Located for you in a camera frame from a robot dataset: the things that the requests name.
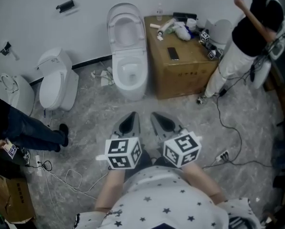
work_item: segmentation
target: floor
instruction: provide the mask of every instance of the floor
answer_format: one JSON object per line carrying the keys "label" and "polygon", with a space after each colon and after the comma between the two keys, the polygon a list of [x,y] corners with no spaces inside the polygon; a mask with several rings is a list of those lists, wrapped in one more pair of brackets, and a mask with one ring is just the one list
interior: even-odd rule
{"label": "floor", "polygon": [[[62,148],[60,153],[44,152],[44,160],[50,160],[52,172],[64,180],[69,169],[79,172],[82,177],[81,191],[87,191],[101,176],[107,172],[105,161],[95,161],[95,156],[104,152],[104,143],[109,138],[113,124],[131,111],[140,115],[141,137],[146,149],[152,153],[158,140],[151,128],[149,116],[153,111],[165,111],[173,114],[189,129],[201,136],[202,152],[197,161],[201,166],[213,163],[215,157],[228,149],[234,157],[240,147],[240,139],[233,130],[223,128],[219,121],[215,100],[205,106],[196,105],[197,96],[158,101],[152,93],[147,93],[143,100],[130,102],[123,98],[116,87],[101,87],[99,78],[92,78],[91,72],[100,73],[102,66],[97,63],[77,69],[80,76],[76,101],[71,111],[53,112],[51,129],[57,129],[60,123],[69,126],[69,146]],[[34,86],[36,102],[32,117],[44,124],[50,121],[50,113],[43,117],[43,109],[39,103],[40,84]],[[283,115],[275,92],[266,93],[263,89],[255,90],[250,83],[239,82],[219,101],[222,121],[236,127],[243,139],[242,151],[237,162],[257,159],[270,164],[271,148],[274,139],[281,135],[276,124],[282,121]],[[34,156],[41,151],[32,151],[31,165],[35,165]],[[274,203],[276,191],[272,189],[274,172],[270,168],[258,164],[232,166],[230,164],[208,168],[206,172],[222,187],[228,198],[248,197],[252,201],[253,211],[261,217],[265,207]],[[95,200],[83,194],[74,193],[62,181],[48,175],[47,188],[44,173],[37,175],[37,170],[27,168],[26,175],[33,205],[37,215],[38,229],[71,229],[77,213],[91,211]],[[80,175],[69,171],[67,182],[77,187]],[[88,194],[97,197],[103,180]]]}

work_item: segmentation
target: electrical outlet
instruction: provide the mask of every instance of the electrical outlet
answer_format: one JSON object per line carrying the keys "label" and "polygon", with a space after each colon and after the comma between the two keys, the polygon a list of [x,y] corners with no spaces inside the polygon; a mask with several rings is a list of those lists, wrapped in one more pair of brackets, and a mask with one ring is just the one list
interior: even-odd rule
{"label": "electrical outlet", "polygon": [[[39,157],[39,155],[35,156],[35,159],[36,159],[36,167],[40,166],[40,163],[38,163],[41,161],[41,158]],[[37,175],[42,177],[42,168],[41,167],[37,168]]]}
{"label": "electrical outlet", "polygon": [[220,162],[220,161],[222,160],[221,156],[222,156],[223,154],[229,155],[228,150],[225,150],[223,153],[221,153],[219,156],[216,157],[217,162]]}

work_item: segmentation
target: shirt sleeve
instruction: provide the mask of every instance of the shirt sleeve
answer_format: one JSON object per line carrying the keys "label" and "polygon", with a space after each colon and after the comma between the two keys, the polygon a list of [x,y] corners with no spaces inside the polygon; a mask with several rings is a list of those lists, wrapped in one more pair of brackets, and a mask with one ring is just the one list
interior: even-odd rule
{"label": "shirt sleeve", "polygon": [[101,225],[105,215],[104,212],[99,211],[77,214],[74,229],[96,229]]}
{"label": "shirt sleeve", "polygon": [[278,32],[283,20],[284,12],[281,5],[277,1],[270,1],[265,9],[263,25],[275,32]]}
{"label": "shirt sleeve", "polygon": [[260,229],[261,224],[253,213],[248,198],[230,199],[217,205],[228,213],[230,229]]}

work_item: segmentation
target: black smartphone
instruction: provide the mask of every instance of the black smartphone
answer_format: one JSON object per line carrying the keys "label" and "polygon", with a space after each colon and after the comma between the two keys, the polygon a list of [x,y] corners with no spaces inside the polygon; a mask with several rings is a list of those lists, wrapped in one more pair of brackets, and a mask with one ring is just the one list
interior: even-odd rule
{"label": "black smartphone", "polygon": [[169,52],[171,60],[179,60],[179,56],[175,48],[168,48],[168,52]]}

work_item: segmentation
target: white backpack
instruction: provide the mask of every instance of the white backpack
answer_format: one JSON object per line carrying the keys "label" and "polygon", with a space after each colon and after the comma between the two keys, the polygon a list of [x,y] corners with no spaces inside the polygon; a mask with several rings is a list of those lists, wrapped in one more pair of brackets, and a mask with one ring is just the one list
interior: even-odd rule
{"label": "white backpack", "polygon": [[[279,0],[266,0],[266,6],[270,3],[270,1],[276,1],[281,6]],[[269,43],[266,49],[273,60],[278,59],[285,50],[285,17],[278,29],[276,40]]]}

